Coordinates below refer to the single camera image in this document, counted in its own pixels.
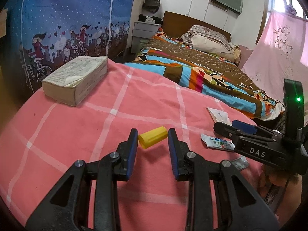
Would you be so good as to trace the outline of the person right hand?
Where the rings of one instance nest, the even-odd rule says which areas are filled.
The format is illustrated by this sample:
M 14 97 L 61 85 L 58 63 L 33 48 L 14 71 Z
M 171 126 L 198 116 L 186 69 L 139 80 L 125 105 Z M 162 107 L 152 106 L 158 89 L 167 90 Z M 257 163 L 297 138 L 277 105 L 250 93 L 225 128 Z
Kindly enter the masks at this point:
M 262 198 L 270 196 L 270 200 L 273 201 L 271 207 L 282 226 L 287 223 L 301 204 L 302 176 L 263 165 L 258 192 Z

